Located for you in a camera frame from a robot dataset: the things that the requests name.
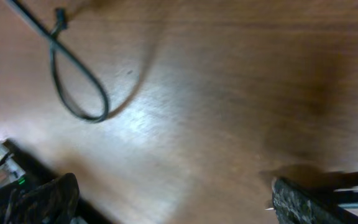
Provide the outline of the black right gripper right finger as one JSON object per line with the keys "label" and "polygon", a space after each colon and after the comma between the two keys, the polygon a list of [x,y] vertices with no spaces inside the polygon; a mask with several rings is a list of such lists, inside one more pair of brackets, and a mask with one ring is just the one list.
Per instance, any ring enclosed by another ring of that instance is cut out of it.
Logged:
{"label": "black right gripper right finger", "polygon": [[358,192],[353,190],[311,190],[279,178],[273,184],[272,206],[280,223],[358,224],[358,216],[347,211],[358,209]]}

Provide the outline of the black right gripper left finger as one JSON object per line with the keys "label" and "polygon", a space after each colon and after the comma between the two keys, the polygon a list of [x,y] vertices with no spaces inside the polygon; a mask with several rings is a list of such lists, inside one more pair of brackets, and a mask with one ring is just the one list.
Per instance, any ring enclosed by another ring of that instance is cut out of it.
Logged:
{"label": "black right gripper left finger", "polygon": [[0,188],[0,223],[70,223],[79,197],[72,173],[39,186],[15,181]]}

